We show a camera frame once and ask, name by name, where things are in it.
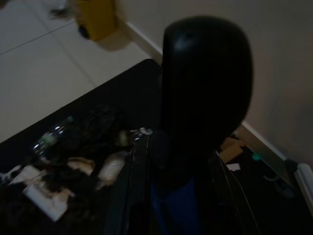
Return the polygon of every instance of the white floor tile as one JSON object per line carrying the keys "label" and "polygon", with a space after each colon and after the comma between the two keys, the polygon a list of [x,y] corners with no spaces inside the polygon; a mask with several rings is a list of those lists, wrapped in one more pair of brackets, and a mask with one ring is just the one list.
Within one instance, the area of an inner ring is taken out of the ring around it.
{"label": "white floor tile", "polygon": [[0,142],[93,89],[51,35],[0,55]]}
{"label": "white floor tile", "polygon": [[53,34],[97,85],[148,58],[120,31],[98,43],[81,37],[74,23],[54,31]]}
{"label": "white floor tile", "polygon": [[49,9],[47,8],[47,5],[44,4],[43,0],[24,0],[24,2],[37,15],[37,17],[41,20],[49,32],[74,22],[74,18],[52,19],[48,13]]}
{"label": "white floor tile", "polygon": [[22,0],[10,0],[0,9],[0,53],[46,33]]}

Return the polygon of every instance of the black desk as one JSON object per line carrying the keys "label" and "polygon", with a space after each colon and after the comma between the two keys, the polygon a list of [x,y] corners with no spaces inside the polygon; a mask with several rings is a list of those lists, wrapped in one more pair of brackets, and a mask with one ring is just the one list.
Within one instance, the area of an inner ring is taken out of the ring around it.
{"label": "black desk", "polygon": [[161,93],[158,83],[160,73],[161,68],[154,60],[144,60],[0,143],[0,172],[21,164],[34,142],[53,124],[68,116],[79,117],[96,104],[105,103],[120,107],[128,116],[132,129],[140,127],[155,129],[160,112]]}

